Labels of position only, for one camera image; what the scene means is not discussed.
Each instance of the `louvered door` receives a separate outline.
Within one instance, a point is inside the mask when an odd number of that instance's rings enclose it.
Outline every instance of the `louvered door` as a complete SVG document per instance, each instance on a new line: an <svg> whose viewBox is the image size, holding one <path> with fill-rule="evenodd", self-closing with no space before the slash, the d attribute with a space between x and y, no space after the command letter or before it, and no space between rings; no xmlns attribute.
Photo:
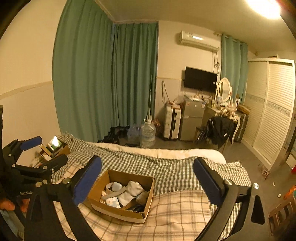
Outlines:
<svg viewBox="0 0 296 241"><path fill-rule="evenodd" d="M269 79L262 121L253 147L271 169L287 136L294 109L295 67L269 62Z"/></svg>
<svg viewBox="0 0 296 241"><path fill-rule="evenodd" d="M244 132L244 140L253 145L261 120L268 78L267 62L249 62L248 80L244 105L251 110Z"/></svg>

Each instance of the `white cabinet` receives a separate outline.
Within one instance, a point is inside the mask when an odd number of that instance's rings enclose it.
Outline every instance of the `white cabinet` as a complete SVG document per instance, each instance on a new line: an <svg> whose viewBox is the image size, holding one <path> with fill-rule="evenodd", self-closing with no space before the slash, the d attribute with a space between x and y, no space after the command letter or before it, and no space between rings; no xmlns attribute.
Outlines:
<svg viewBox="0 0 296 241"><path fill-rule="evenodd" d="M276 168L295 112L294 61L250 60L244 105L251 112L243 142L268 170Z"/></svg>

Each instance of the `floor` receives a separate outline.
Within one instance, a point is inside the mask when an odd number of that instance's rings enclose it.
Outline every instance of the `floor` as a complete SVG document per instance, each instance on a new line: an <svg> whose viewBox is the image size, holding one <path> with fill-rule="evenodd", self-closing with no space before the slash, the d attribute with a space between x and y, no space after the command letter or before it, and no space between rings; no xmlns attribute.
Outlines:
<svg viewBox="0 0 296 241"><path fill-rule="evenodd" d="M187 150L193 148L206 148L213 149L212 145L207 143L197 145L192 142L186 141L173 141L162 140L156 138L156 142L152 148L169 149L169 150ZM243 167L247 170L252 183L258 183L262 190L262 203L265 205L266 211L269 213L273 210L281 201L286 192L296 185L296 175L291 174L290 167L285 163L280 168L271 173L267 180L264 179L259 171L258 165L261 163L259 159L242 143L235 142L231 145L228 142L223 155L227 162L241 161Z"/></svg>

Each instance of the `mattress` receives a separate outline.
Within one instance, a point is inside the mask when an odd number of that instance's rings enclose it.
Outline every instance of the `mattress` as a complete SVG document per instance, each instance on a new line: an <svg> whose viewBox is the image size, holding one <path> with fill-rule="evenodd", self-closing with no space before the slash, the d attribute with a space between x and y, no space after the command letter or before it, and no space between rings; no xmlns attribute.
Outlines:
<svg viewBox="0 0 296 241"><path fill-rule="evenodd" d="M59 139L68 144L71 154L68 155L68 163L53 174L53 183L72 177L93 155L102 159L101 173L113 169L155 178L154 197L144 224L132 224L96 212L87 201L79 204L81 213L101 240L167 240L168 237L171 240L194 240L217 208L209 204L193 173L192 163L196 157L202 156L223 179L229 178L238 185L251 185L239 161L226 164L224 157L214 150L130 148L107 143L86 143L70 134L64 134ZM55 207L66 235L74 239L60 204L57 202ZM229 235L239 209L238 203L220 239Z"/></svg>

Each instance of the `suitcase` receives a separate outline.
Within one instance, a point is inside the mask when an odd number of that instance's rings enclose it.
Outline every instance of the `suitcase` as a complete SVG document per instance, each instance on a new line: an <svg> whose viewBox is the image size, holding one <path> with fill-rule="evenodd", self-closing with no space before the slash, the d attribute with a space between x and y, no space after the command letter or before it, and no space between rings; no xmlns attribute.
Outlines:
<svg viewBox="0 0 296 241"><path fill-rule="evenodd" d="M236 114L240 115L240 125L239 125L239 129L237 130L237 133L234 136L234 141L240 143L242 141L242 137L244 135L244 131L247 126L249 115L244 114L240 111L236 111Z"/></svg>
<svg viewBox="0 0 296 241"><path fill-rule="evenodd" d="M181 122L181 110L172 109L171 106L165 108L165 126L163 137L167 139L177 139Z"/></svg>

